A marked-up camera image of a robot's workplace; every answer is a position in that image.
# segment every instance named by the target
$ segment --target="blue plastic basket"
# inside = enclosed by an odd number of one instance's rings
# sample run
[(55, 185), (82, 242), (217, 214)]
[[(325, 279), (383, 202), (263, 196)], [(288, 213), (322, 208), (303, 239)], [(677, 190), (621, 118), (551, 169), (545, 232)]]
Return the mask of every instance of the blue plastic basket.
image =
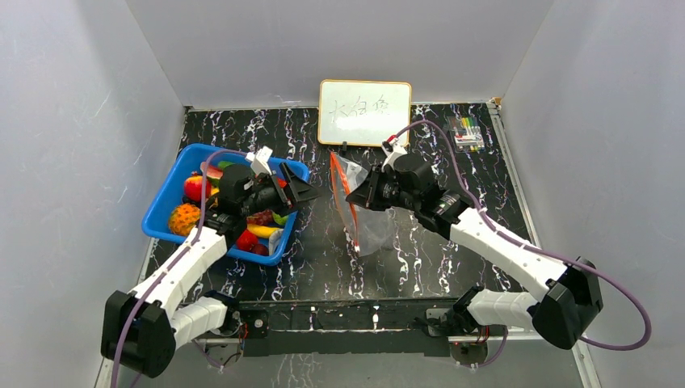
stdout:
[[(171, 171), (169, 171), (169, 175), (166, 177), (164, 184), (159, 189), (159, 192), (152, 201), (147, 213), (145, 213), (145, 217), (143, 217), (143, 233), (150, 237), (172, 241), (177, 244), (185, 241), (186, 238), (183, 236), (172, 234), (169, 231), (169, 226), (166, 223), (174, 208), (183, 202), (183, 182), (185, 182), (185, 180), (191, 176), (193, 171), (199, 172), (200, 164), (206, 161), (210, 154), (218, 150), (221, 150), (221, 148), (214, 147), (212, 145), (195, 143), (190, 144), (184, 148), (183, 151), (181, 151), (181, 154), (176, 159), (176, 163), (173, 167), (171, 167)], [(212, 160), (212, 165), (216, 166), (218, 162), (224, 160), (233, 163), (248, 164), (248, 162), (240, 155), (221, 154), (217, 155)], [(283, 178), (283, 176), (280, 173), (278, 165), (282, 162), (286, 162), (292, 169), (292, 172), (294, 172), (304, 181), (309, 182), (309, 168), (307, 168), (305, 164), (280, 158), (269, 159), (269, 166), (273, 171), (277, 171), (277, 174), (280, 178)], [(292, 227), (295, 224), (296, 215), (297, 212), (288, 216), (288, 220), (285, 222), (285, 226), (283, 227), (283, 235), (281, 236), (279, 245), (275, 249), (273, 255), (256, 255), (254, 253), (240, 251), (235, 246), (231, 247), (226, 255), (236, 259), (248, 260), (262, 265), (276, 265), (283, 256), (285, 246), (288, 245), (288, 238), (290, 237), (290, 233), (292, 233)], [(260, 242), (267, 247), (269, 246), (269, 242), (266, 239), (261, 238)]]

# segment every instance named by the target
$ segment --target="robotic arm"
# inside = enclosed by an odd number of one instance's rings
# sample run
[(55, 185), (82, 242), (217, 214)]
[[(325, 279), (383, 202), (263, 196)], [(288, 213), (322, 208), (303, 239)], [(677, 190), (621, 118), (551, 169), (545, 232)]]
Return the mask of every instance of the robotic arm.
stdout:
[(271, 150), (264, 147), (257, 154), (247, 154), (250, 167), (226, 167), (219, 182), (217, 207), (206, 209), (204, 224), (194, 228), (190, 237), (145, 281), (129, 293), (115, 291), (107, 299), (100, 348), (103, 356), (115, 359), (124, 323), (137, 304), (141, 307), (128, 329), (121, 364), (148, 377), (162, 373), (177, 348), (205, 332), (237, 331), (241, 314), (246, 312), (239, 311), (237, 301), (231, 297), (210, 292), (177, 309), (202, 274), (224, 257), (240, 237), (247, 216), (266, 209), (289, 214), (318, 197), (317, 190), (298, 178), (285, 163), (279, 168), (287, 184), (280, 187), (267, 164), (270, 156)]
[[(535, 330), (549, 343), (571, 349), (603, 308), (597, 276), (524, 250), (530, 242), (492, 220), (495, 231), (491, 230), (479, 213), (485, 209), (477, 210), (459, 192), (441, 188), (430, 164), (419, 155), (407, 154), (396, 138), (384, 142), (384, 152), (385, 161), (371, 169), (347, 196), (348, 202), (370, 210), (413, 211), (426, 229), (475, 251), (528, 291), (499, 293), (474, 287), (452, 309), (442, 314), (427, 311), (429, 335), (468, 334), (479, 326), (506, 325)], [(507, 234), (521, 245), (498, 234)]]

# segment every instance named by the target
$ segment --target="black wire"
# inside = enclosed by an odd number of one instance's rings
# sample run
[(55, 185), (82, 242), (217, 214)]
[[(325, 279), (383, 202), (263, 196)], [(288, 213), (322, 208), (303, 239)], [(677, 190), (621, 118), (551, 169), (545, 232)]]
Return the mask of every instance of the black wire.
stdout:
[(238, 358), (239, 358), (240, 352), (235, 352), (234, 354), (230, 355), (229, 358), (227, 358), (226, 361), (224, 361), (224, 366), (226, 366), (235, 356), (238, 356)]

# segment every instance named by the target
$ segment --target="whiteboard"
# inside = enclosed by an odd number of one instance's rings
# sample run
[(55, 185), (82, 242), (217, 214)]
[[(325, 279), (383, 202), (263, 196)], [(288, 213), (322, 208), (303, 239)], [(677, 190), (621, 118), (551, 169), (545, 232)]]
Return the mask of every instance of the whiteboard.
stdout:
[[(410, 113), (409, 83), (326, 79), (319, 94), (318, 140), (380, 146), (409, 124)], [(408, 143), (409, 132), (405, 132), (400, 144)]]

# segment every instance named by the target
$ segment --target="whiteboard frame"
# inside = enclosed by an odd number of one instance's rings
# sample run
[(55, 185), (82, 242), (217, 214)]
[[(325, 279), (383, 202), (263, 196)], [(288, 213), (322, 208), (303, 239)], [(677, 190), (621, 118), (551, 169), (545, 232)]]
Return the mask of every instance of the whiteboard frame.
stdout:
[[(317, 140), (318, 140), (318, 142), (321, 143), (321, 144), (328, 145), (328, 146), (331, 146), (331, 145), (332, 145), (332, 146), (336, 146), (336, 145), (337, 145), (337, 146), (340, 146), (340, 145), (342, 146), (342, 145), (343, 145), (342, 143), (321, 141), (321, 96), (322, 96), (321, 91), (323, 90), (323, 83), (324, 83), (324, 82), (348, 82), (348, 83), (349, 83), (349, 82), (357, 82), (357, 83), (384, 83), (384, 84), (394, 84), (394, 85), (407, 85), (407, 86), (409, 87), (409, 107), (408, 107), (408, 109), (407, 109), (407, 111), (408, 111), (408, 112), (407, 112), (407, 125), (411, 124), (411, 103), (412, 103), (412, 101), (411, 101), (411, 93), (412, 93), (412, 89), (411, 89), (411, 84), (409, 84), (408, 82), (399, 82), (399, 81), (364, 81), (364, 80), (359, 80), (359, 79), (324, 79), (324, 80), (321, 81), (321, 83), (319, 84), (319, 105), (318, 105), (318, 107), (317, 107), (317, 110), (318, 110)], [(407, 145), (409, 145), (410, 132), (411, 132), (411, 131), (407, 131), (407, 132), (406, 132), (407, 137), (406, 137), (406, 142), (405, 142), (405, 144), (402, 145), (403, 147), (406, 147)], [(353, 145), (354, 145), (354, 146), (359, 146), (359, 147), (381, 147), (380, 144), (363, 144), (363, 143), (350, 143), (350, 142), (348, 142), (347, 145), (348, 145), (348, 146), (353, 146)]]

